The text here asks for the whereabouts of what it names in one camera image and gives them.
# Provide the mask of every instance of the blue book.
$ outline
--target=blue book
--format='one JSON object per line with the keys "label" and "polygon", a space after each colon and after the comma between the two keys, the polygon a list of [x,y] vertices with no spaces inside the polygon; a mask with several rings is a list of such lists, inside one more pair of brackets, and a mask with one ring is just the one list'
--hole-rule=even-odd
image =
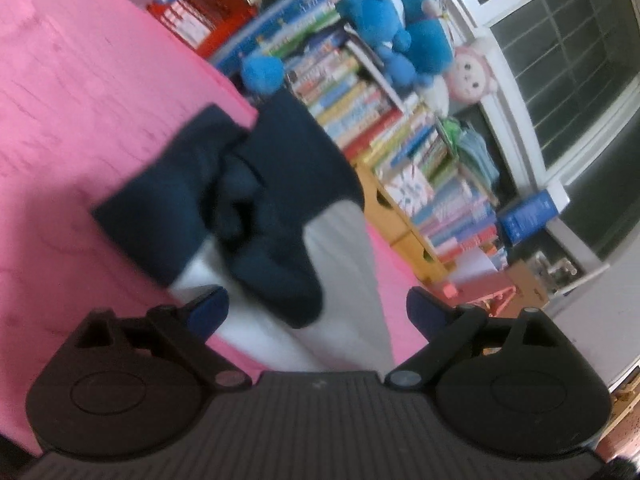
{"label": "blue book", "polygon": [[227,77],[240,72],[242,59],[258,47],[258,39],[268,40],[284,25],[327,0],[278,0],[227,41],[209,62]]}
{"label": "blue book", "polygon": [[466,229],[473,227],[473,225],[478,224],[479,222],[484,221],[489,218],[489,216],[494,215],[493,206],[485,202],[478,207],[476,207],[472,212],[468,215],[463,216],[460,220],[453,222],[450,226],[444,228],[442,231],[437,232],[436,234],[431,235],[430,240],[434,246],[440,245],[441,243],[446,242],[450,238],[458,238],[458,235],[461,232],[464,232]]}
{"label": "blue book", "polygon": [[295,83],[300,76],[304,75],[314,65],[322,61],[332,50],[340,48],[347,41],[347,31],[343,26],[335,30],[325,32],[322,30],[313,35],[306,43],[304,52],[290,56],[284,65],[287,80],[290,84]]}
{"label": "blue book", "polygon": [[472,186],[465,178],[461,176],[452,178],[442,186],[431,202],[411,218],[412,223],[420,228],[421,224],[429,220],[437,209],[453,210],[468,205],[473,200],[471,189]]}
{"label": "blue book", "polygon": [[407,143],[400,149],[400,151],[396,153],[396,156],[391,159],[389,168],[393,169],[403,160],[407,158],[413,158],[415,152],[425,142],[430,142],[431,136],[433,134],[435,134],[436,137],[438,136],[438,133],[433,126],[425,126],[423,129],[419,130],[411,139],[407,141]]}
{"label": "blue book", "polygon": [[[489,227],[490,225],[493,225],[497,222],[497,218],[495,216],[495,213],[492,213],[491,215],[489,215],[487,218],[485,218],[484,220],[477,222],[473,225],[471,225],[470,227],[468,227],[467,229],[464,229],[462,231],[460,231],[456,236],[449,238],[449,240],[455,240],[456,243],[461,244],[462,242],[464,242],[465,240],[467,240],[468,238],[471,238],[472,236],[478,234],[480,231],[483,231],[484,229],[486,229],[487,227]],[[436,250],[438,250],[439,245],[435,245],[434,247],[436,248]]]}
{"label": "blue book", "polygon": [[330,88],[318,101],[309,107],[309,113],[313,117],[318,117],[322,112],[337,103],[349,90],[351,90],[358,82],[358,76],[349,74],[345,79],[340,81],[333,88]]}

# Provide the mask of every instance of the bookshelf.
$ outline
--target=bookshelf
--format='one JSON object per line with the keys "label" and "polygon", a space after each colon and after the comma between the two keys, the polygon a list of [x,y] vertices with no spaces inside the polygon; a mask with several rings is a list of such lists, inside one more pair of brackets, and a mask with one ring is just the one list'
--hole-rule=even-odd
{"label": "bookshelf", "polygon": [[386,192],[364,164],[354,166],[364,192],[364,215],[391,248],[412,268],[425,285],[444,279],[449,273],[435,250]]}
{"label": "bookshelf", "polygon": [[335,1],[280,0],[210,62],[242,90],[242,58],[279,57],[289,91],[355,168],[367,220],[421,282],[439,282],[463,251],[500,250],[491,185],[458,158],[457,141],[468,133],[436,117],[416,92],[392,88]]}

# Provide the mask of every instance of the blue stuffed toy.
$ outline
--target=blue stuffed toy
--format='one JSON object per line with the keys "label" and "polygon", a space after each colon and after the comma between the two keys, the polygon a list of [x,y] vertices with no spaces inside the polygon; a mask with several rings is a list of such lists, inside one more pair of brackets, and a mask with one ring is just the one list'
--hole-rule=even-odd
{"label": "blue stuffed toy", "polygon": [[443,73],[453,63],[453,50],[438,18],[438,0],[402,0],[406,31],[411,36],[404,52],[415,71],[425,76]]}
{"label": "blue stuffed toy", "polygon": [[341,0],[336,9],[371,48],[384,44],[391,44],[396,52],[409,48],[411,38],[393,0]]}
{"label": "blue stuffed toy", "polygon": [[[341,0],[336,9],[378,54],[396,89],[428,88],[453,62],[438,0]],[[244,60],[241,76],[249,92],[269,96],[282,86],[284,66],[276,57],[254,56]]]}

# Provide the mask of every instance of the light blue cloth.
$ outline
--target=light blue cloth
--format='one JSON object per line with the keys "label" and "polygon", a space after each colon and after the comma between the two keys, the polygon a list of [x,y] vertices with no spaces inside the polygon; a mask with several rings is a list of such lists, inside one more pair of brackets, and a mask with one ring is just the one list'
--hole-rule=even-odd
{"label": "light blue cloth", "polygon": [[500,171],[489,155],[482,135],[474,129],[462,130],[462,135],[458,139],[458,154],[464,164],[478,170],[478,176],[482,178],[488,189],[491,189],[500,178]]}

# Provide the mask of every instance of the window frame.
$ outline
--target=window frame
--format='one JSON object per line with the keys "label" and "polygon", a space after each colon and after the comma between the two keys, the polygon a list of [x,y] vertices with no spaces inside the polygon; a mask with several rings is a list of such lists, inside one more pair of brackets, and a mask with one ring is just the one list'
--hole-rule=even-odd
{"label": "window frame", "polygon": [[[532,0],[450,0],[452,25],[463,41],[485,36],[495,41],[490,27]],[[630,0],[640,34],[640,0]],[[559,179],[568,185],[615,139],[640,109],[640,73],[614,103],[557,162],[547,168],[526,104],[500,47],[488,56],[500,90],[480,103],[502,150],[520,194],[542,189]]]}

